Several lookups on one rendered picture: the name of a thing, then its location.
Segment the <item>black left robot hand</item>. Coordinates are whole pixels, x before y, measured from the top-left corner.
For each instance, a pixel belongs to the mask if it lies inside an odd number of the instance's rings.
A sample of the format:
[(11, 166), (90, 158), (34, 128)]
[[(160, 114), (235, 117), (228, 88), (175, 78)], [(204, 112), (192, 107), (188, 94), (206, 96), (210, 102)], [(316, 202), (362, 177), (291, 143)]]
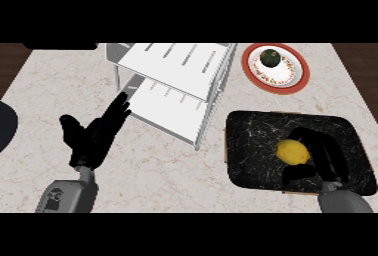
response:
[(70, 166), (85, 166), (95, 170), (104, 163), (116, 135), (132, 113), (127, 101), (129, 95), (121, 92), (114, 99), (104, 115), (96, 118), (88, 127), (68, 114), (59, 118), (64, 142), (73, 150)]

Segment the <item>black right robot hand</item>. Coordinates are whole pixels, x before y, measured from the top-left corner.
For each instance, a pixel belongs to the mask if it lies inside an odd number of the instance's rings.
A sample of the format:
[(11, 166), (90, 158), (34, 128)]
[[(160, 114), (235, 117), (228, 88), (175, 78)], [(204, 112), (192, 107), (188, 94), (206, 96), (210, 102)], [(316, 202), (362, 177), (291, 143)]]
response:
[(310, 157), (284, 168), (282, 183), (319, 176), (324, 182), (349, 182), (347, 160), (336, 138), (309, 128), (297, 127), (288, 139), (300, 142)]

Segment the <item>yellow lemon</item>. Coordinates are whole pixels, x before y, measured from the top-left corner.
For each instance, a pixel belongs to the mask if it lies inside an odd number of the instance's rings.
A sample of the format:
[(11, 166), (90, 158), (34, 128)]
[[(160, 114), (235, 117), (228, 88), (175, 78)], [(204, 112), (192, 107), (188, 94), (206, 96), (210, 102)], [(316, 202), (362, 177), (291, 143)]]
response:
[(309, 150), (302, 142), (285, 139), (275, 146), (275, 155), (291, 166), (306, 164), (310, 159)]

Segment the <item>black marble tray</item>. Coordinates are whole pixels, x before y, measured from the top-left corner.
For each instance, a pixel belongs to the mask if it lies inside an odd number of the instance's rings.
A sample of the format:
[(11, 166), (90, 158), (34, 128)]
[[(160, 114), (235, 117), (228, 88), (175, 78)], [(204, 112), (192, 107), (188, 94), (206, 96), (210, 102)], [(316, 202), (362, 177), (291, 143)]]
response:
[(352, 123), (341, 117), (234, 111), (226, 119), (228, 174), (232, 183), (248, 189), (319, 193), (319, 176), (282, 183), (287, 164), (275, 156), (277, 143), (287, 139), (297, 127), (331, 135), (346, 157), (349, 182), (344, 188), (362, 196), (377, 193), (374, 167)]

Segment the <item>white tiered basket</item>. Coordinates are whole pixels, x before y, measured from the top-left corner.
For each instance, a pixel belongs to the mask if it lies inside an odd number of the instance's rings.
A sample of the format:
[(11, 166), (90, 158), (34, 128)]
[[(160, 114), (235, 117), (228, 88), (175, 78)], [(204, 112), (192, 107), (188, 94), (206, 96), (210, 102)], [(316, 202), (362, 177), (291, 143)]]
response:
[(132, 116), (200, 147), (225, 92), (234, 43), (108, 43), (105, 58), (133, 73), (117, 90), (129, 95)]

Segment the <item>dark navy round object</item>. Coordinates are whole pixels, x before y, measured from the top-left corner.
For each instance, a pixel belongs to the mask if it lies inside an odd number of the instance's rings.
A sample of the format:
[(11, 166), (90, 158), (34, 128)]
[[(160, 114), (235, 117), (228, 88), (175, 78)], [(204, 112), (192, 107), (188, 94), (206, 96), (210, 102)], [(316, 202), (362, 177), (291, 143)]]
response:
[(18, 129), (18, 115), (14, 108), (0, 101), (0, 152), (8, 147)]

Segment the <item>red-rimmed white plate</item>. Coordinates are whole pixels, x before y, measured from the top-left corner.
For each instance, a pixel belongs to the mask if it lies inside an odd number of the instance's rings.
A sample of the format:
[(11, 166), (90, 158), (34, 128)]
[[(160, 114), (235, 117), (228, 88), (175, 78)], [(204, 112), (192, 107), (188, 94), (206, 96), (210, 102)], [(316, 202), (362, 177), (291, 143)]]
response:
[[(269, 68), (260, 61), (266, 50), (275, 50), (281, 56), (277, 67)], [(310, 69), (300, 53), (282, 43), (254, 43), (241, 57), (244, 74), (253, 84), (265, 91), (288, 95), (297, 93), (310, 80)]]

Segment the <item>dark green avocado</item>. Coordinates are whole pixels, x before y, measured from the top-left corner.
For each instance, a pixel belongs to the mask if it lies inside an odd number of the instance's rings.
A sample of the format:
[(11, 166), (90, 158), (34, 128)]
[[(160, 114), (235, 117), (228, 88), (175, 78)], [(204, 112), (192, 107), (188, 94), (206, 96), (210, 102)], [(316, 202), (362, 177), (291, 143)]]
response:
[(260, 61), (266, 67), (274, 68), (281, 62), (281, 54), (274, 49), (268, 49), (260, 54)]

